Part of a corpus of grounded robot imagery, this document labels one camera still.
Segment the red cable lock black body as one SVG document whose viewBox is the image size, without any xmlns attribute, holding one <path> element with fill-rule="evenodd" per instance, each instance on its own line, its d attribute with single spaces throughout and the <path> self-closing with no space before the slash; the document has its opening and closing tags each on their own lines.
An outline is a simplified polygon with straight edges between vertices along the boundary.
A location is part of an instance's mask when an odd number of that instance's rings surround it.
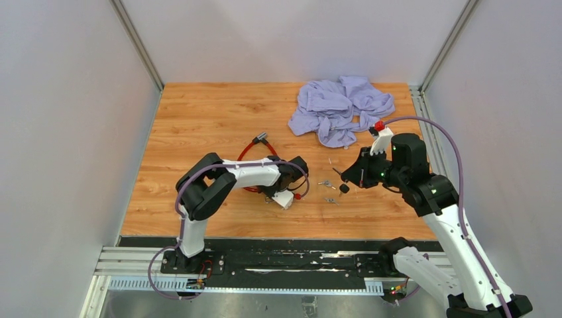
<svg viewBox="0 0 562 318">
<path fill-rule="evenodd" d="M 277 151 L 268 141 L 268 134 L 266 132 L 253 137 L 238 155 L 237 161 L 244 159 L 257 160 L 262 156 L 278 156 Z"/>
</svg>

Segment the aluminium frame post right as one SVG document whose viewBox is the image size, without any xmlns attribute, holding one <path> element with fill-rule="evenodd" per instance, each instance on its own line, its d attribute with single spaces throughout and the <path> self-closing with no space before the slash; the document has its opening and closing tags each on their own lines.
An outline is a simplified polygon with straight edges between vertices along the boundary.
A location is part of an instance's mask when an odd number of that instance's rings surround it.
<svg viewBox="0 0 562 318">
<path fill-rule="evenodd" d="M 451 30 L 447 34 L 441 48 L 439 49 L 436 57 L 433 59 L 422 83 L 418 87 L 418 91 L 423 95 L 433 83 L 440 67 L 448 57 L 450 51 L 453 49 L 455 43 L 458 41 L 466 25 L 469 23 L 475 10 L 480 5 L 480 0 L 468 0 L 465 2 L 459 16 L 455 20 Z"/>
</svg>

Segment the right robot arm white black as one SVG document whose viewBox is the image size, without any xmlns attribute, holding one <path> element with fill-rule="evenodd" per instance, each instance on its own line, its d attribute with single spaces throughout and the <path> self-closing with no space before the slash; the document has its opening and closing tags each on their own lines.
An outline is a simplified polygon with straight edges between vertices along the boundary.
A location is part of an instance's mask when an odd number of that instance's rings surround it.
<svg viewBox="0 0 562 318">
<path fill-rule="evenodd" d="M 503 281 L 476 239 L 451 181 L 429 168 L 425 142 L 416 134 L 388 139 L 392 158 L 375 146 L 361 148 L 356 161 L 341 173 L 345 183 L 368 189 L 395 187 L 402 199 L 432 230 L 454 275 L 444 272 L 405 238 L 381 247 L 379 268 L 387 276 L 404 274 L 435 300 L 447 317 L 523 317 L 533 309 Z"/>
</svg>

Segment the aluminium frame post left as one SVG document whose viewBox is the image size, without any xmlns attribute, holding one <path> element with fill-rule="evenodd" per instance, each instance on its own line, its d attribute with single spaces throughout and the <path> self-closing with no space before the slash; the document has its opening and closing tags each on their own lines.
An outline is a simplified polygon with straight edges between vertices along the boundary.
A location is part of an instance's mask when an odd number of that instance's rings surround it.
<svg viewBox="0 0 562 318">
<path fill-rule="evenodd" d="M 122 0 L 109 0 L 114 12 L 116 13 L 118 19 L 120 20 L 129 40 L 131 41 L 133 47 L 135 48 L 142 64 L 148 72 L 155 88 L 162 93 L 164 90 L 164 81 L 162 80 L 156 65 L 154 64 L 152 58 L 146 46 L 144 45 L 140 33 L 138 32 L 135 24 L 127 11 L 127 8 Z"/>
</svg>

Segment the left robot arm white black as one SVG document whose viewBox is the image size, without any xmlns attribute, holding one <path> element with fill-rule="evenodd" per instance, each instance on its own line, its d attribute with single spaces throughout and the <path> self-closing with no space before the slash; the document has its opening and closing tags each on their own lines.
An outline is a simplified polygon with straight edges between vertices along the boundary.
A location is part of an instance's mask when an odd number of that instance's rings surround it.
<svg viewBox="0 0 562 318">
<path fill-rule="evenodd" d="M 308 173 L 308 165 L 300 156 L 289 161 L 277 156 L 232 161 L 214 152 L 206 154 L 176 183 L 174 208 L 180 218 L 180 234 L 175 249 L 181 252 L 178 266 L 188 274 L 201 269 L 207 220 L 218 212 L 234 189 L 255 187 L 287 209 L 294 200 L 308 194 Z"/>
</svg>

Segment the silver key bunch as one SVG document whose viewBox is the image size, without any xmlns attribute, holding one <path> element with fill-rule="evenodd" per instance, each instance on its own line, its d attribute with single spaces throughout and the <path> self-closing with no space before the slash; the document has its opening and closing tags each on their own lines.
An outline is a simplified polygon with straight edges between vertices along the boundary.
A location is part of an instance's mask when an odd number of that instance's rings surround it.
<svg viewBox="0 0 562 318">
<path fill-rule="evenodd" d="M 329 187 L 331 189 L 336 189 L 336 187 L 329 180 L 319 182 L 318 185 L 324 185 L 324 186 Z"/>
</svg>

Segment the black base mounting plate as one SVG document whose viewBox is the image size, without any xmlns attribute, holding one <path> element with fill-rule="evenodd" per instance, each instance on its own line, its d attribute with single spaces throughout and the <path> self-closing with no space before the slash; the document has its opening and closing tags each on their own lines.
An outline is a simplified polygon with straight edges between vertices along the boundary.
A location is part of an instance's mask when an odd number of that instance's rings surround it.
<svg viewBox="0 0 562 318">
<path fill-rule="evenodd" d="M 208 287 L 354 290 L 367 278 L 405 276 L 379 254 L 385 240 L 211 238 L 198 255 L 164 252 L 160 272 L 197 275 Z"/>
</svg>

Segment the crumpled lavender cloth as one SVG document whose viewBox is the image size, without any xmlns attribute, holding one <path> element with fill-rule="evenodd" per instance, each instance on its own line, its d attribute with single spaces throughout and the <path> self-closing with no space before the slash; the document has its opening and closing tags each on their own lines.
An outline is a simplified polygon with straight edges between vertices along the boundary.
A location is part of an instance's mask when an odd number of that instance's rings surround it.
<svg viewBox="0 0 562 318">
<path fill-rule="evenodd" d="M 296 136 L 315 133 L 323 146 L 345 148 L 396 108 L 394 97 L 383 93 L 364 76 L 309 81 L 297 96 L 298 105 L 288 121 Z"/>
</svg>

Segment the aluminium frame post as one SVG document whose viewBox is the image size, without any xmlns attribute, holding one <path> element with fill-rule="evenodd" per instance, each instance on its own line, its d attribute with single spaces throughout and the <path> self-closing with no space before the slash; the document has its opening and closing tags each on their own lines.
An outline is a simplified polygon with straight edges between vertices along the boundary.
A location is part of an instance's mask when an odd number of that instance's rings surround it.
<svg viewBox="0 0 562 318">
<path fill-rule="evenodd" d="M 120 20 L 129 40 L 131 41 L 133 47 L 135 48 L 142 64 L 148 72 L 155 88 L 162 93 L 164 90 L 164 81 L 162 80 L 156 65 L 154 64 L 152 58 L 146 46 L 144 45 L 140 33 L 138 32 L 135 24 L 127 11 L 127 8 L 122 0 L 109 0 L 114 12 L 116 13 L 118 19 Z"/>
<path fill-rule="evenodd" d="M 458 41 L 466 25 L 469 23 L 475 10 L 480 5 L 480 0 L 468 0 L 465 2 L 459 16 L 455 20 L 451 30 L 447 34 L 441 48 L 439 49 L 436 57 L 433 59 L 422 83 L 418 87 L 418 91 L 423 95 L 433 83 L 440 67 L 448 57 L 450 51 L 453 49 L 455 43 Z"/>
</svg>

